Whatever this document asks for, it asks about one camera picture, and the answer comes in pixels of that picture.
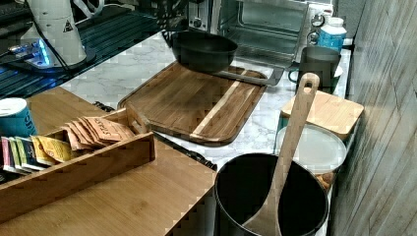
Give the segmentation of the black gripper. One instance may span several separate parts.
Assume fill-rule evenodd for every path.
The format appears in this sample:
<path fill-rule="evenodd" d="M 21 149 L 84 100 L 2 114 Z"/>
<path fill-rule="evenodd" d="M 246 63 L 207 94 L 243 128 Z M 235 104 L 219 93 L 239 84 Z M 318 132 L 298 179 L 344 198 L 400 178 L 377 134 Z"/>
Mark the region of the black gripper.
<path fill-rule="evenodd" d="M 189 27 L 188 10 L 191 0 L 154 0 L 156 23 L 169 47 L 173 34 Z"/>

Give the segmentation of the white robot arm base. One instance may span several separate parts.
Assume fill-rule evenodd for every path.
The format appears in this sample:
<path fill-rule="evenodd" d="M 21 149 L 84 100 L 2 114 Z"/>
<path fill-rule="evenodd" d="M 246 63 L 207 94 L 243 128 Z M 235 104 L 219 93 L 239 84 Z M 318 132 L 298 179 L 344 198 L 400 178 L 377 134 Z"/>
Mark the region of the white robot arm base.
<path fill-rule="evenodd" d="M 40 71 L 70 71 L 93 58 L 93 51 L 83 46 L 73 16 L 72 0 L 24 2 L 31 12 L 32 25 L 19 44 L 8 48 L 16 61 L 24 61 Z"/>

